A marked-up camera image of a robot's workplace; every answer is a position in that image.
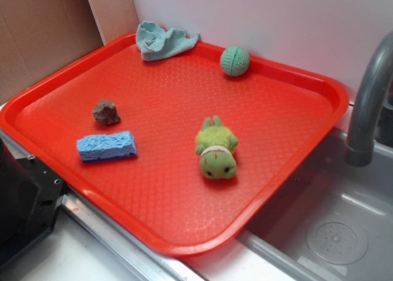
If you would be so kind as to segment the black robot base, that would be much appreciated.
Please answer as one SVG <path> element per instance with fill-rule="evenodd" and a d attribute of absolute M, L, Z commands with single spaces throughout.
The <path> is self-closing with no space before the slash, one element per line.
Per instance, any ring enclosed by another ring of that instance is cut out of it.
<path fill-rule="evenodd" d="M 39 158 L 16 159 L 1 142 L 1 269 L 52 233 L 63 184 Z"/>

